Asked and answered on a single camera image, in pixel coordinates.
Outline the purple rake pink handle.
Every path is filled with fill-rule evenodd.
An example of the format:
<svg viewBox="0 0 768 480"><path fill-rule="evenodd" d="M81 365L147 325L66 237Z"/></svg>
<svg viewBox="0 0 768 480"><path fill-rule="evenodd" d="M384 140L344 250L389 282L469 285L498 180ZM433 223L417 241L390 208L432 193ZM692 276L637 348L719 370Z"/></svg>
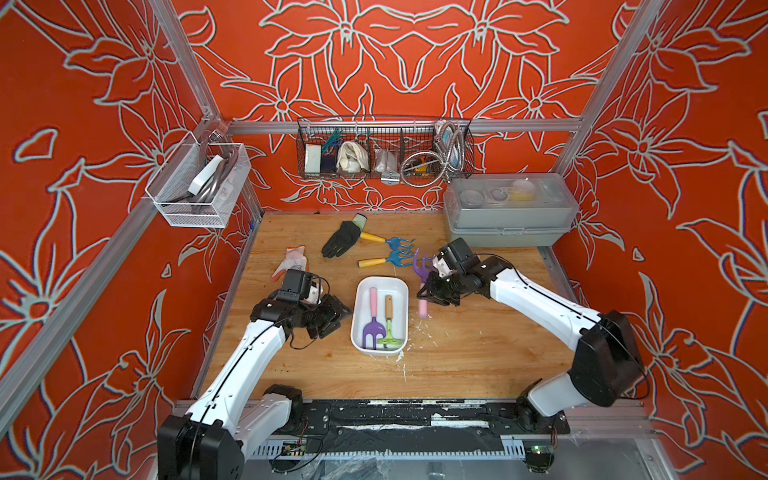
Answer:
<svg viewBox="0 0 768 480"><path fill-rule="evenodd" d="M423 288L425 286L426 281L429 278L430 272L433 270L431 260L432 260L431 256L422 255L419 249L416 250L414 261L413 261L413 271L421 280L420 288ZM419 318L426 319L428 317L428 301L426 299L421 299L420 297L417 297L417 300L418 300Z"/></svg>

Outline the purple fork pink handle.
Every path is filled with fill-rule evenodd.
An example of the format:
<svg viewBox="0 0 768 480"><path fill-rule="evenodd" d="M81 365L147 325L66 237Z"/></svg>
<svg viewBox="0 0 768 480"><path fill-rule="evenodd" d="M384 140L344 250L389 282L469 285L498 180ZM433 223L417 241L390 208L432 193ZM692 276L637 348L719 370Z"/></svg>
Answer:
<svg viewBox="0 0 768 480"><path fill-rule="evenodd" d="M384 324L377 319L378 315L378 290L376 287L369 289L370 321L363 328L363 347L365 349L377 350L378 342L383 339L387 330Z"/></svg>

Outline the white oval storage tray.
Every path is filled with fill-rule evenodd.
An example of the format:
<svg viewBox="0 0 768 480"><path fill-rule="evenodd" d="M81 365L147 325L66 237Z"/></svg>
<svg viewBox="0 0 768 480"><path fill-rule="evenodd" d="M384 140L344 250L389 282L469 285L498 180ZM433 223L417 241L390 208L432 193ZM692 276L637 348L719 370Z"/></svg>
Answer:
<svg viewBox="0 0 768 480"><path fill-rule="evenodd" d="M394 351L365 349L363 347L363 328L370 321L369 289L378 290L377 319L386 327L385 296L393 297L393 335L404 341L403 345ZM353 346L361 353L370 356L398 356L408 341L409 289L406 283L395 277L369 276L364 278L357 287L350 339Z"/></svg>

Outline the green rake wooden handle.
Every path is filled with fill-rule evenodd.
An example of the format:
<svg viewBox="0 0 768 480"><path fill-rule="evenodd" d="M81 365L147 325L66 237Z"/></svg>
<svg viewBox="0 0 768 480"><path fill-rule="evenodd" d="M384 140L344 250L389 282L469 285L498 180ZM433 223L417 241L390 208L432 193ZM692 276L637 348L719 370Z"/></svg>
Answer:
<svg viewBox="0 0 768 480"><path fill-rule="evenodd" d="M377 340L377 347L386 351L394 351L400 348L404 341L397 339L393 335L393 297L391 295L385 296L385 320L386 320L386 335L382 339Z"/></svg>

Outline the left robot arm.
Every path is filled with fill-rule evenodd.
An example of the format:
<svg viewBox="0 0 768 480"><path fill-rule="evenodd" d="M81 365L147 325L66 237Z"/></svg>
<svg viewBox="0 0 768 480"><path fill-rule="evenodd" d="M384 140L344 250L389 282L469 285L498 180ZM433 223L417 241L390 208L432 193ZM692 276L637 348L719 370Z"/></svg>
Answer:
<svg viewBox="0 0 768 480"><path fill-rule="evenodd" d="M324 278L290 269L282 286L257 303L222 370L181 415L157 430L160 479L240 479L244 465L274 432L301 425L302 393L274 385L253 410L246 405L273 357L297 329L314 339L336 331L352 311Z"/></svg>

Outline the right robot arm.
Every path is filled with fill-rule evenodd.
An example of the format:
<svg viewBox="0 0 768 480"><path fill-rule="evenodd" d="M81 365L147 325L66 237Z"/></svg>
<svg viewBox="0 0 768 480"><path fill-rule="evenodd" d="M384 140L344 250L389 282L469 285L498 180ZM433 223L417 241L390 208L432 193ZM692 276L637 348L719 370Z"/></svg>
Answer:
<svg viewBox="0 0 768 480"><path fill-rule="evenodd" d="M515 402L514 418L531 431L560 412L585 404L610 407L647 378L628 318L572 302L537 284L507 259L474 253L457 238L439 250L417 298L458 306L478 294L506 305L545 328L573 353L569 370L529 385Z"/></svg>

